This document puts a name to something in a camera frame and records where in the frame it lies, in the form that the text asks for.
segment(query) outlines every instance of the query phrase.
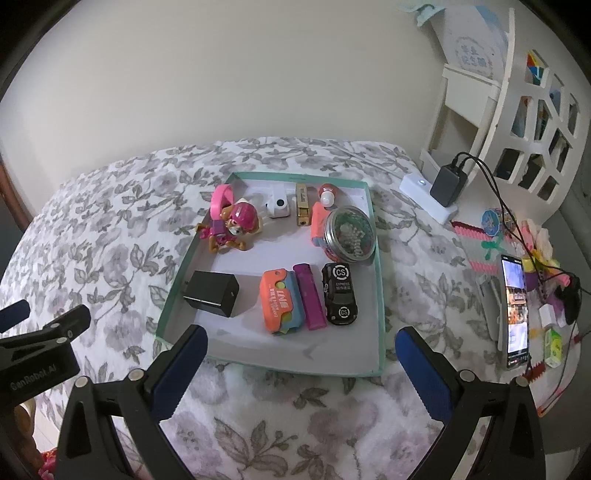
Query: light blue cloth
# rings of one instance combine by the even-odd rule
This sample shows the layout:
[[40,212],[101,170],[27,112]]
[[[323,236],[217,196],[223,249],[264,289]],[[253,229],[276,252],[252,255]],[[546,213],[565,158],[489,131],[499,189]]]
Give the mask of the light blue cloth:
[[444,10],[445,7],[436,7],[432,4],[419,4],[419,5],[401,5],[400,10],[407,13],[417,13],[417,26],[422,27],[423,24],[428,21],[433,15]]

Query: metal bolt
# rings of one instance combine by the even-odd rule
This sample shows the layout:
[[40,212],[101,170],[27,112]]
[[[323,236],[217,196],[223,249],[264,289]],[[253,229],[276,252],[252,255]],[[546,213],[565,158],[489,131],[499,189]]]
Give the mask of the metal bolt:
[[474,375],[474,373],[470,370],[462,370],[460,372],[460,378],[464,381],[464,382],[474,382],[474,379],[476,378],[476,375]]
[[144,376],[144,371],[141,368],[134,368],[127,377],[132,381],[138,381]]
[[76,382],[74,383],[75,386],[77,386],[78,388],[82,388],[84,387],[86,384],[88,383],[88,378],[87,377],[79,377]]
[[525,377],[517,377],[515,379],[515,383],[517,385],[519,385],[520,387],[527,387],[529,385],[529,382],[527,381],[527,379]]

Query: phone screen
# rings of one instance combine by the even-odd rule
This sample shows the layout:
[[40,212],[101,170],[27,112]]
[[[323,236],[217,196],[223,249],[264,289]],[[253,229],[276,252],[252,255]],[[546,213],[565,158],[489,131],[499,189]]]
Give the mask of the phone screen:
[[521,363],[528,354],[527,292],[521,261],[505,258],[502,261],[507,297],[508,341],[507,367]]

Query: round jar with metal lid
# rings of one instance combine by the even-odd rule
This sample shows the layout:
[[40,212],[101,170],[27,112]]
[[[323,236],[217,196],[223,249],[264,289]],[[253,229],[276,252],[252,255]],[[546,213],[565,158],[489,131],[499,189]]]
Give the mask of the round jar with metal lid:
[[332,261],[362,262],[374,253],[375,227],[357,207],[339,207],[326,218],[324,241],[324,253]]

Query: smartphone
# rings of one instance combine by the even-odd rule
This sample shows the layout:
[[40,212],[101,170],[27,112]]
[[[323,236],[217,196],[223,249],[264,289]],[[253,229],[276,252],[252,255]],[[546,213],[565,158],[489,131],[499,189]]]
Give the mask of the smartphone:
[[503,254],[499,258],[501,358],[504,368],[510,370],[530,357],[530,316],[521,260]]

